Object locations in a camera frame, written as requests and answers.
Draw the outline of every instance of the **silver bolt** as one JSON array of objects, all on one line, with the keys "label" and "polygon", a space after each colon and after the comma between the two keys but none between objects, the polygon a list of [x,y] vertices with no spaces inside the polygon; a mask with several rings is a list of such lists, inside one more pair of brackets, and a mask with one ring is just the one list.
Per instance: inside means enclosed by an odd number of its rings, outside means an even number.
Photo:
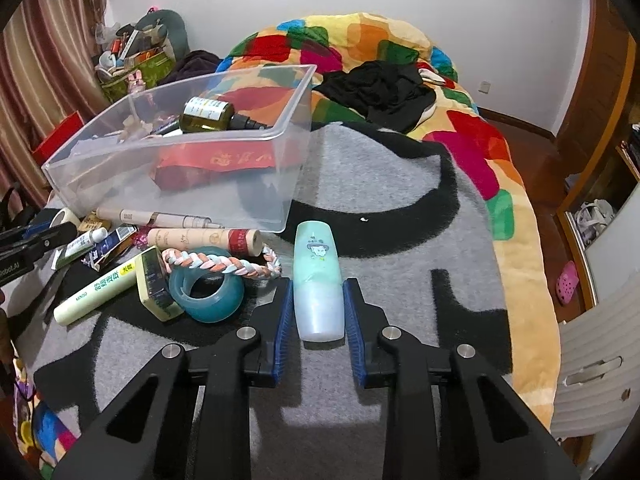
[{"label": "silver bolt", "polygon": [[402,330],[397,326],[386,326],[382,329],[382,335],[387,339],[398,339],[402,335]]},{"label": "silver bolt", "polygon": [[174,343],[165,346],[162,349],[162,357],[166,357],[167,359],[173,359],[174,357],[178,357],[180,355],[181,348]]},{"label": "silver bolt", "polygon": [[466,343],[459,345],[456,351],[458,352],[458,355],[460,355],[460,357],[463,357],[465,359],[469,359],[470,357],[476,355],[476,349]]},{"label": "silver bolt", "polygon": [[241,326],[236,332],[236,335],[240,339],[251,339],[255,336],[255,328],[252,326]]}]

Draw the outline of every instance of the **striped curtain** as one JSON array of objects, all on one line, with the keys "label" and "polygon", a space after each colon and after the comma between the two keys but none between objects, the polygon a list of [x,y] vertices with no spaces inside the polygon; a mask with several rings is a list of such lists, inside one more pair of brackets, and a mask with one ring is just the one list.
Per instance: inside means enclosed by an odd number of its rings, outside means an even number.
[{"label": "striped curtain", "polygon": [[18,181],[42,206],[47,181],[31,152],[74,111],[88,121],[106,108],[91,62],[105,6],[23,0],[0,33],[0,194]]}]

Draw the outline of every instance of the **gray blanket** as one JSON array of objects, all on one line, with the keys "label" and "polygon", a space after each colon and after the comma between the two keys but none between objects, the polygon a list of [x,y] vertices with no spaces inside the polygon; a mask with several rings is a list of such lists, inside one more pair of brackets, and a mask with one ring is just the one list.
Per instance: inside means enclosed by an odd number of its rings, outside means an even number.
[{"label": "gray blanket", "polygon": [[[309,219],[332,227],[343,277],[357,277],[365,300],[382,306],[392,324],[427,344],[470,343],[501,373],[510,373],[508,320],[488,213],[441,144],[363,123],[314,131],[287,229],[267,236],[284,276],[291,273],[296,226]],[[62,282],[59,296],[95,278],[87,272],[72,266],[64,278],[54,277]],[[52,300],[51,293],[19,316],[8,309],[22,319],[18,352],[35,372],[45,402],[74,434],[163,345],[215,342],[255,305],[268,302],[273,287],[248,282],[239,313],[220,326],[203,326],[186,315],[162,325],[131,294],[69,328],[50,320],[50,307],[63,299]],[[344,341],[297,342],[280,386],[252,390],[250,401],[255,479],[380,478],[386,392],[357,389]]]}]

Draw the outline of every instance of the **small square container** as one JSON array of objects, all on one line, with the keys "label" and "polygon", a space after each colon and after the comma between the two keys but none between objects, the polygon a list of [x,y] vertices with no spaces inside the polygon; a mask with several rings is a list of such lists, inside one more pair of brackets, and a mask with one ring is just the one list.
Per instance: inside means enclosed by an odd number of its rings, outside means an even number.
[{"label": "small square container", "polygon": [[[308,153],[315,70],[231,70],[128,95],[71,137],[42,170],[78,216],[108,206],[280,232]],[[195,96],[231,102],[236,113],[270,127],[148,137]]]}]

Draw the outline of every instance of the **blue adhesive tape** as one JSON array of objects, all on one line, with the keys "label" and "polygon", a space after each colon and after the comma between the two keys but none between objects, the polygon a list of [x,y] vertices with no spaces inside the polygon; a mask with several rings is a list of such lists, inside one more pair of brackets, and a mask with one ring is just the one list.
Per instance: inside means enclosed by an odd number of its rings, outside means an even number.
[{"label": "blue adhesive tape", "polygon": [[[189,252],[230,256],[219,247],[198,247]],[[190,293],[193,284],[206,274],[210,274],[206,269],[174,267],[169,277],[169,292],[175,302],[196,321],[217,323],[231,316],[238,309],[244,297],[244,284],[240,276],[224,274],[222,285],[215,293],[206,298],[192,298]]]}]

